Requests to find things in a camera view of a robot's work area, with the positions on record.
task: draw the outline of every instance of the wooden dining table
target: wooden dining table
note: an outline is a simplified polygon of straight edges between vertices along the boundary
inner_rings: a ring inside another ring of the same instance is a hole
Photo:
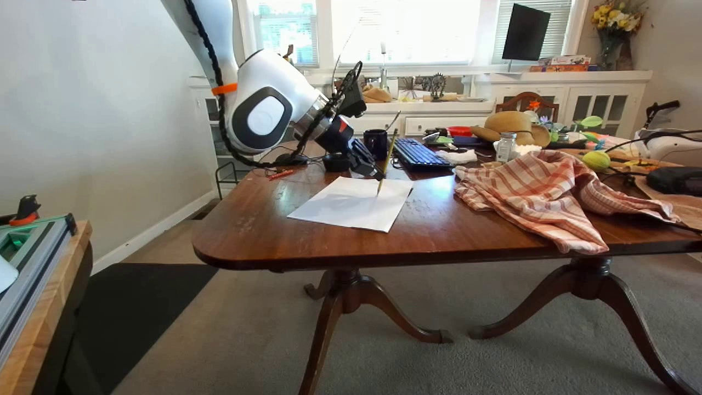
[[[636,349],[679,394],[696,394],[662,357],[635,305],[627,284],[612,272],[619,255],[699,252],[702,235],[681,227],[653,225],[636,215],[589,215],[609,245],[601,256],[568,256],[552,242],[524,233],[495,214],[477,214],[455,197],[455,177],[415,181],[415,190],[388,233],[326,227],[287,215],[342,174],[326,174],[321,160],[307,162],[285,177],[256,170],[238,185],[194,233],[195,255],[224,271],[321,271],[306,293],[322,298],[314,342],[298,394],[314,394],[333,327],[342,315],[360,305],[382,309],[400,329],[422,342],[449,342],[444,329],[415,324],[383,287],[362,271],[439,263],[501,263],[563,260],[512,315],[470,329],[475,339],[495,339],[541,309],[560,294],[604,301],[627,327]]]

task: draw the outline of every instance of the white wall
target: white wall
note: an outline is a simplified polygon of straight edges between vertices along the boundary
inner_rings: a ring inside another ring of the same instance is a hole
[[[0,36],[0,214],[37,194],[103,256],[213,191],[194,53],[161,3],[6,0]]]
[[[642,98],[642,111],[652,103],[679,98],[681,111],[674,123],[702,127],[702,3],[699,0],[648,0],[648,15],[631,38],[636,69],[653,71],[653,80]],[[590,24],[583,27],[580,53],[597,56],[598,42]]]

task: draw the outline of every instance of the baseboard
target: baseboard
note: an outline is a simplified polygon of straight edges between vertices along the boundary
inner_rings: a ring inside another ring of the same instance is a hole
[[[195,215],[197,211],[202,211],[205,207],[209,207],[213,199],[217,197],[217,191],[209,191],[202,197],[188,202],[186,207],[183,207],[179,211],[175,211],[173,215],[165,217],[163,222],[155,222],[153,227],[145,228],[142,233],[139,233],[134,239],[126,242],[124,245],[110,251],[108,255],[99,256],[93,263],[93,274],[126,261],[127,256],[131,256],[137,251],[145,248],[147,243],[152,243],[155,238],[161,238],[163,233],[172,230],[173,227],[177,227],[179,222],[185,222],[186,217]]]

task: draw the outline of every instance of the monitor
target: monitor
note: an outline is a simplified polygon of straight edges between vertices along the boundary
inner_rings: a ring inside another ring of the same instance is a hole
[[[540,59],[551,14],[514,5],[502,59]]]

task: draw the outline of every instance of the carved pedestal base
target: carved pedestal base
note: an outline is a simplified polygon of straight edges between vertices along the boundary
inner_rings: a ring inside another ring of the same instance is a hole
[[[606,305],[609,305],[627,327],[642,361],[661,378],[661,383],[665,383],[674,394],[698,394],[682,378],[679,378],[674,369],[666,366],[665,357],[658,354],[652,341],[648,323],[635,305],[635,294],[623,284],[623,278],[609,272],[607,260],[575,260],[572,263],[552,271],[510,317],[494,324],[472,329],[470,335],[502,335],[529,321],[556,297],[566,293],[586,301],[604,301]]]
[[[319,287],[307,285],[306,294],[311,298],[325,298],[321,317],[315,321],[314,342],[307,361],[301,395],[314,394],[326,346],[341,315],[354,315],[360,305],[369,303],[382,309],[398,327],[422,342],[449,342],[449,335],[437,329],[419,329],[410,323],[398,305],[388,298],[382,285],[372,276],[351,271],[326,271]]]

